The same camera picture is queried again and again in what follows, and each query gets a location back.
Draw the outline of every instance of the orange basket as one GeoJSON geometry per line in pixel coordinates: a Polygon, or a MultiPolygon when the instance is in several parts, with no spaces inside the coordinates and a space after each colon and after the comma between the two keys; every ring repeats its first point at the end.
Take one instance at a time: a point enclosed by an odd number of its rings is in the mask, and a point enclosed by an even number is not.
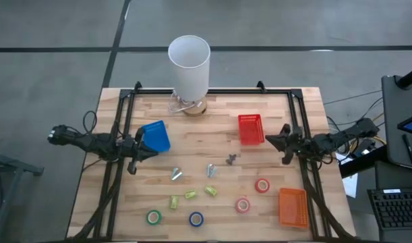
{"type": "Polygon", "coordinates": [[[279,190],[279,223],[283,226],[308,228],[306,191],[279,190]]]}

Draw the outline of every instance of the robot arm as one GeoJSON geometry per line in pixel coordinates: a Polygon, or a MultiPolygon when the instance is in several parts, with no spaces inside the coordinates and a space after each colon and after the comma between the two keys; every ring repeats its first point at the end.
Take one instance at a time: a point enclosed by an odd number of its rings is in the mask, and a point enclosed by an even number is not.
{"type": "Polygon", "coordinates": [[[299,127],[294,128],[293,133],[289,124],[285,124],[279,135],[266,135],[267,141],[278,151],[285,152],[282,158],[284,165],[290,164],[293,154],[305,158],[320,158],[329,155],[338,147],[355,138],[374,137],[379,129],[371,119],[363,118],[353,126],[336,134],[317,134],[312,139],[303,138],[303,132],[299,127]]]}
{"type": "Polygon", "coordinates": [[[130,157],[132,161],[128,165],[128,172],[136,173],[136,162],[158,155],[158,152],[147,147],[143,142],[144,130],[138,129],[136,137],[127,135],[124,139],[117,140],[117,127],[113,125],[111,133],[81,134],[72,131],[65,125],[53,127],[47,138],[51,144],[74,145],[87,153],[97,154],[101,159],[114,162],[121,157],[130,157]]]}

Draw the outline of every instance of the white cylinder container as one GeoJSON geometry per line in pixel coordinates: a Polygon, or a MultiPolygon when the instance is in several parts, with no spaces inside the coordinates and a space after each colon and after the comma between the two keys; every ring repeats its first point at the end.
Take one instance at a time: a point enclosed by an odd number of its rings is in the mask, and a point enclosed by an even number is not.
{"type": "Polygon", "coordinates": [[[198,36],[180,36],[168,48],[176,75],[174,89],[184,101],[198,101],[208,91],[210,47],[198,36]]]}

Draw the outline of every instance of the wooden tabletop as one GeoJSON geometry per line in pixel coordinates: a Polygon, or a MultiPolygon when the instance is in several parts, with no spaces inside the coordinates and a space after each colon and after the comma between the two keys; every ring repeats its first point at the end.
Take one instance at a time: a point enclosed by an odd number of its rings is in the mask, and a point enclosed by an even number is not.
{"type": "MultiPolygon", "coordinates": [[[[312,135],[328,132],[319,88],[302,90],[312,135]]],[[[102,90],[94,132],[110,131],[119,91],[119,88],[102,90]]],[[[285,123],[290,124],[287,96],[212,94],[207,96],[208,108],[200,117],[170,114],[168,102],[169,95],[136,95],[130,134],[135,134],[142,125],[163,120],[171,150],[139,163],[136,175],[123,170],[113,240],[312,238],[308,229],[280,226],[277,217],[279,188],[303,188],[297,157],[290,165],[282,165],[283,154],[270,143],[242,146],[239,140],[237,116],[240,114],[259,113],[265,134],[278,134],[285,123]],[[232,166],[225,162],[229,154],[237,155],[232,166]],[[206,175],[209,163],[217,166],[213,178],[206,175]],[[174,167],[180,167],[183,175],[171,181],[174,167]],[[255,190],[254,183],[259,178],[270,181],[270,190],[264,194],[255,190]],[[217,189],[216,197],[204,192],[207,185],[217,189]],[[186,200],[184,193],[188,190],[196,190],[197,197],[186,200]],[[179,195],[179,206],[175,211],[169,209],[170,195],[179,195]],[[235,201],[241,197],[247,197],[251,202],[249,213],[240,214],[235,210],[235,201]],[[146,214],[152,209],[159,210],[163,215],[159,225],[152,226],[146,222],[146,214]],[[192,227],[189,224],[189,214],[194,211],[204,215],[203,226],[192,227]]],[[[87,155],[84,166],[96,159],[96,155],[87,155]]],[[[102,162],[82,174],[68,236],[75,235],[96,209],[104,171],[105,163],[102,162]]],[[[355,235],[338,165],[324,165],[320,175],[327,206],[339,223],[355,235]]],[[[322,229],[318,209],[316,215],[318,227],[322,229]]]]}

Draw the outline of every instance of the black keyboard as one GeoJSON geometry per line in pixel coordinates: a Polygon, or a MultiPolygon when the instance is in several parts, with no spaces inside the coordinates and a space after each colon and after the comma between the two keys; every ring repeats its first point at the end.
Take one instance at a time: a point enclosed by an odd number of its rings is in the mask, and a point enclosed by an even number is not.
{"type": "Polygon", "coordinates": [[[412,229],[412,188],[368,190],[381,230],[412,229]]]}

